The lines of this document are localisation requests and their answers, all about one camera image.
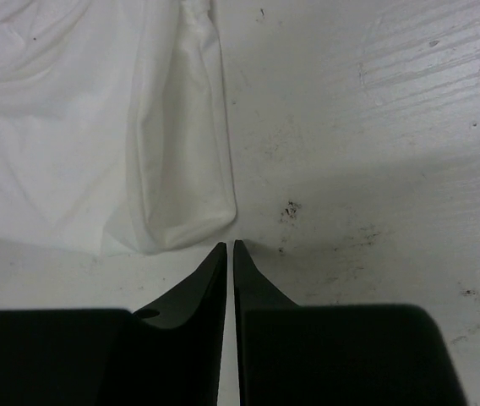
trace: white cloth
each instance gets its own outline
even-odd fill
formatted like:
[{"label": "white cloth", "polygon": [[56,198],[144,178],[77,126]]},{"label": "white cloth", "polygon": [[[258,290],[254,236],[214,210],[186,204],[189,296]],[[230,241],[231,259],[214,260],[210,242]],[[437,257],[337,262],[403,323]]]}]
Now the white cloth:
[{"label": "white cloth", "polygon": [[155,253],[236,214],[209,0],[0,0],[0,238]]}]

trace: black plastic piece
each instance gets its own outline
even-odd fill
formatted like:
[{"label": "black plastic piece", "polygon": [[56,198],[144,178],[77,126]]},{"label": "black plastic piece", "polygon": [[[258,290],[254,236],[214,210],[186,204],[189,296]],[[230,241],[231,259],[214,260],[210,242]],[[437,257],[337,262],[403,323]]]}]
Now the black plastic piece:
[{"label": "black plastic piece", "polygon": [[242,405],[466,405],[424,310],[296,306],[242,241],[233,258]]},{"label": "black plastic piece", "polygon": [[226,246],[137,311],[0,311],[0,404],[215,405]]}]

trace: concrete floor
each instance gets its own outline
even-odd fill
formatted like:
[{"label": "concrete floor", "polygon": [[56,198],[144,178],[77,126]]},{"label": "concrete floor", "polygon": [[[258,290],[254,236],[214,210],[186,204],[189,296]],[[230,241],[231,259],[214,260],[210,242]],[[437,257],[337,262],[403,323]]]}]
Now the concrete floor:
[{"label": "concrete floor", "polygon": [[[137,309],[219,240],[300,304],[407,302],[480,406],[480,0],[215,0],[238,219],[190,250],[0,242],[0,308]],[[220,402],[237,404],[227,319]]]}]

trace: white surface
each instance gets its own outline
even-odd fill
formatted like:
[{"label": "white surface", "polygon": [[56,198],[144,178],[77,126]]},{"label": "white surface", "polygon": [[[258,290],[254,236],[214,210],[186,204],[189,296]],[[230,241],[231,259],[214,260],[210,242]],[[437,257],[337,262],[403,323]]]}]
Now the white surface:
[{"label": "white surface", "polygon": [[235,217],[209,0],[0,1],[0,238],[172,250]]},{"label": "white surface", "polygon": [[[480,1],[217,0],[215,15],[239,213],[216,239],[251,240],[301,304],[422,305],[480,406]],[[91,266],[0,243],[0,307],[135,309],[208,250]]]}]

